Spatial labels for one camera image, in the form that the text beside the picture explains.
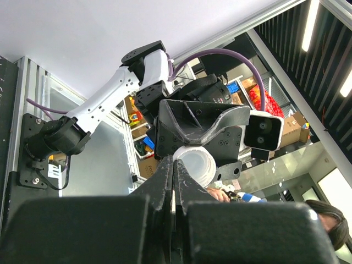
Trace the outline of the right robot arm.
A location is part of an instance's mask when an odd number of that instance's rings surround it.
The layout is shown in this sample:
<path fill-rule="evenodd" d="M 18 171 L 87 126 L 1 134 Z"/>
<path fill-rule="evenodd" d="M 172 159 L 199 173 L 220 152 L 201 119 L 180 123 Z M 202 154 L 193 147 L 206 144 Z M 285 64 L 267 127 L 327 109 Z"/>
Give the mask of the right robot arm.
<path fill-rule="evenodd" d="M 24 130 L 20 183 L 52 188 L 48 158 L 82 153 L 103 119 L 130 94 L 135 94 L 135 106 L 150 125 L 147 135 L 155 145 L 155 159 L 182 160 L 201 186 L 238 178 L 250 108 L 233 105 L 227 87 L 215 75 L 174 89 L 176 73 L 161 41 L 126 54 L 111 79 L 82 105 L 39 129 Z"/>

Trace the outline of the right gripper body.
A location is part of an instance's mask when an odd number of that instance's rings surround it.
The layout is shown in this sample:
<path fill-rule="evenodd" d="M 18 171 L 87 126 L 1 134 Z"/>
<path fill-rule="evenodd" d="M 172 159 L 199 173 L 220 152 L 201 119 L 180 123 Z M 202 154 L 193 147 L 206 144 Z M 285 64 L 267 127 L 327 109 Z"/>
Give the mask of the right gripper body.
<path fill-rule="evenodd" d="M 213 181 L 237 179 L 247 123 L 248 108 L 244 105 L 162 100 L 155 121 L 155 157 L 160 160 L 173 155 L 182 146 L 201 146 L 214 158 Z"/>

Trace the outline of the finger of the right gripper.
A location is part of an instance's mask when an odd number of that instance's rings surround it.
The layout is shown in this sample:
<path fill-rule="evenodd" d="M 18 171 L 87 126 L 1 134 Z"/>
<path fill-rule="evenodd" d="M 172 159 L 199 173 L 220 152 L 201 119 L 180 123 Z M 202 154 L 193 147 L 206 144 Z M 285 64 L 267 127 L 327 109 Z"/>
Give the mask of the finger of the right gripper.
<path fill-rule="evenodd" d="M 162 100 L 159 143 L 203 146 L 228 127 L 246 126 L 250 107 L 213 102 Z"/>

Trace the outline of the white bottle cap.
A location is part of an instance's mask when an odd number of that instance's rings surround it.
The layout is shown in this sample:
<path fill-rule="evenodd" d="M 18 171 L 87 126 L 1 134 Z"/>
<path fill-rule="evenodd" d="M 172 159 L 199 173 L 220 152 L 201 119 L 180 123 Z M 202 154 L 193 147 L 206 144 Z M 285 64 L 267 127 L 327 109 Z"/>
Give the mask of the white bottle cap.
<path fill-rule="evenodd" d="M 189 175 L 202 187 L 207 187 L 214 179 L 215 159 L 202 146 L 181 146 L 173 154 L 173 160 L 181 160 Z"/>

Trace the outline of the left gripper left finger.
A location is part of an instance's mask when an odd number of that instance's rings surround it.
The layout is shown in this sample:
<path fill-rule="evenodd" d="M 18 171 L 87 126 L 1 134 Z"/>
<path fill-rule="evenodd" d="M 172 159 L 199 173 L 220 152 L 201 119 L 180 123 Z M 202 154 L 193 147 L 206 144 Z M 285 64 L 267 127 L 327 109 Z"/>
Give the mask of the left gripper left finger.
<path fill-rule="evenodd" d="M 169 263 L 172 174 L 168 156 L 127 196 L 22 204 L 1 240 L 1 263 Z"/>

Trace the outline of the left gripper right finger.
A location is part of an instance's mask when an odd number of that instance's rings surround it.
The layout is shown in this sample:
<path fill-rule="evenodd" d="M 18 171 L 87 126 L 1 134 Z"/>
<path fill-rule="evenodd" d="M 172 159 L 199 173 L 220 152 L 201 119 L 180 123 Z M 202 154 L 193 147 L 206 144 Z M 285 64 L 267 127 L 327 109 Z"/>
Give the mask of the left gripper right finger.
<path fill-rule="evenodd" d="M 338 263 L 318 214 L 305 203 L 215 200 L 174 163 L 183 263 Z"/>

